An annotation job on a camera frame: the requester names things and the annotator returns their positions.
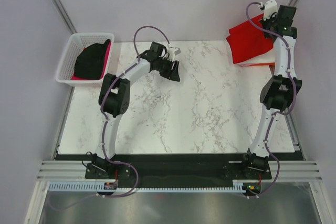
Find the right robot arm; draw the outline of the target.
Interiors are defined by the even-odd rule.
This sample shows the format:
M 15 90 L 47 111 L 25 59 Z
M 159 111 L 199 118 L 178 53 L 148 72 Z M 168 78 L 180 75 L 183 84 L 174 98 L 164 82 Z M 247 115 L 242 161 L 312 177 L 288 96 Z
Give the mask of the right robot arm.
M 291 113 L 296 103 L 297 94 L 302 87 L 302 80 L 295 72 L 294 50 L 297 29 L 293 27 L 296 8 L 278 5 L 275 0 L 258 2 L 263 17 L 259 24 L 250 18 L 248 21 L 270 38 L 275 51 L 274 74 L 263 87 L 260 94 L 262 114 L 256 136 L 243 157 L 241 174 L 248 179 L 259 172 L 269 171 L 269 149 L 272 135 L 280 116 Z

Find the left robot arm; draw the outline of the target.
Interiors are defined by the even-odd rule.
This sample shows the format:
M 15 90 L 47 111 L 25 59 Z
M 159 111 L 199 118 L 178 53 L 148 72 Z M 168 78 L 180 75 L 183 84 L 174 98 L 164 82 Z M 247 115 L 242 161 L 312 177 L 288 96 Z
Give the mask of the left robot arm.
M 105 75 L 98 100 L 105 122 L 100 143 L 96 152 L 91 155 L 91 162 L 87 164 L 86 179 L 114 178 L 122 163 L 111 159 L 116 154 L 115 142 L 121 118 L 130 105 L 131 86 L 151 71 L 157 71 L 161 77 L 179 82 L 180 63 L 175 58 L 180 53 L 179 47 L 153 42 L 125 71 Z

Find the red t-shirt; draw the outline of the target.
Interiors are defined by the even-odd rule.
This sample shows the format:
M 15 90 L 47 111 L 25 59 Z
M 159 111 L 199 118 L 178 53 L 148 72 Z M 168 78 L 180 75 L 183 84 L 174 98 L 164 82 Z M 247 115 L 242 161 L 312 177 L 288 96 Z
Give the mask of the red t-shirt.
M 226 40 L 235 65 L 273 49 L 272 39 L 265 38 L 264 33 L 249 21 L 230 28 Z

